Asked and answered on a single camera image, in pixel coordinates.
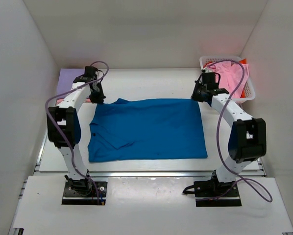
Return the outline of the blue polo t-shirt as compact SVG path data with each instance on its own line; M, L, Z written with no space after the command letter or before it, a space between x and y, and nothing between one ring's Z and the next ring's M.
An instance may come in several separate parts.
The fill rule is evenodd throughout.
M199 104L162 98L99 104L89 124L88 160L206 159Z

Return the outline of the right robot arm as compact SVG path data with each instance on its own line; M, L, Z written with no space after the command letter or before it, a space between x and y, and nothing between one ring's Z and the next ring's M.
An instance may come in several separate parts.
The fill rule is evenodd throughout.
M264 156L267 152L266 122L246 113L230 97L229 92L219 88L220 74L202 71L191 99L206 102L219 112L217 124L217 146L219 146L220 121L224 119L231 128L228 142L229 156L222 160L222 166L215 171L216 180L209 184L210 192L221 196L227 190L227 184L235 181L238 174Z

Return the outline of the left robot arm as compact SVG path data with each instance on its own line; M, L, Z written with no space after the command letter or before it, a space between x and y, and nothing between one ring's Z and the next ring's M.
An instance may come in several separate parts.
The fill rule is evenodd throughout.
M100 70L93 64L86 66L84 73L74 79L69 91L51 97L45 103L48 139L58 148L65 161L68 170L65 178L71 189L82 195L97 189L97 186L91 179L78 146L81 140L78 111L87 98L94 104L104 102L106 96L101 81L107 72L102 76L99 73Z

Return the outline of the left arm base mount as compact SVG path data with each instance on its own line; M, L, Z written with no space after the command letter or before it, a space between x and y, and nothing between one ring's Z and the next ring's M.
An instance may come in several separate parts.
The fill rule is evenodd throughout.
M95 205L104 206L107 196L107 181L90 181L87 178L74 180L65 175L65 186L62 195L62 205Z

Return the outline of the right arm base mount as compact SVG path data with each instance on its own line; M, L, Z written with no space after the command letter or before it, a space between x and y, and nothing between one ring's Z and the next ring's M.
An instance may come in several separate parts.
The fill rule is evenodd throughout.
M193 194L196 207L240 207L242 206L235 181L221 183L216 176L207 181L194 181L182 191L183 195Z

